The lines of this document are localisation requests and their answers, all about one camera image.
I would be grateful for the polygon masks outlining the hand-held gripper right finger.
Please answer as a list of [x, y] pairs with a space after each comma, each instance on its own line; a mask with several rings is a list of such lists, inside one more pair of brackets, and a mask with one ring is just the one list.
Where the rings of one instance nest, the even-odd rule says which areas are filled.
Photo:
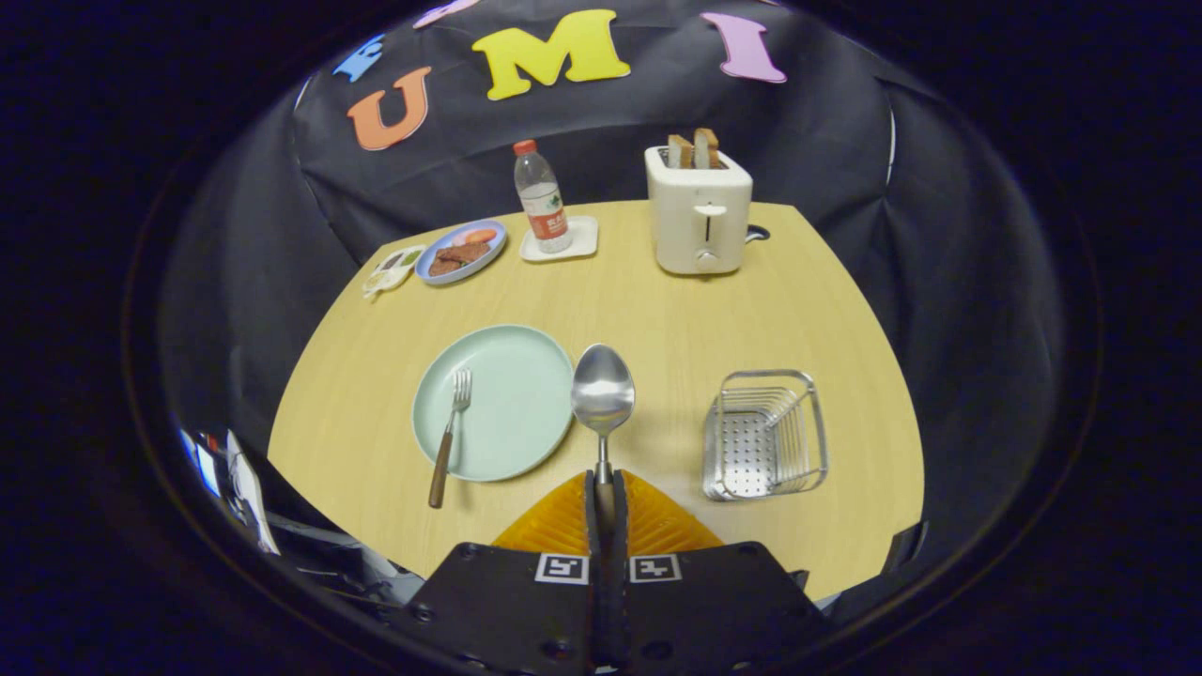
[[760, 542], [725, 545], [631, 472], [614, 472], [607, 664], [618, 675], [764, 675], [828, 634]]

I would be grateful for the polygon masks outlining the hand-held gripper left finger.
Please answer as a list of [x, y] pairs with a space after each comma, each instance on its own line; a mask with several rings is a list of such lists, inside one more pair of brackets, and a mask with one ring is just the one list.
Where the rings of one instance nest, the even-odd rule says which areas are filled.
[[418, 638], [484, 675], [607, 672], [607, 536], [595, 472], [570, 487], [583, 555], [459, 544], [407, 604]]

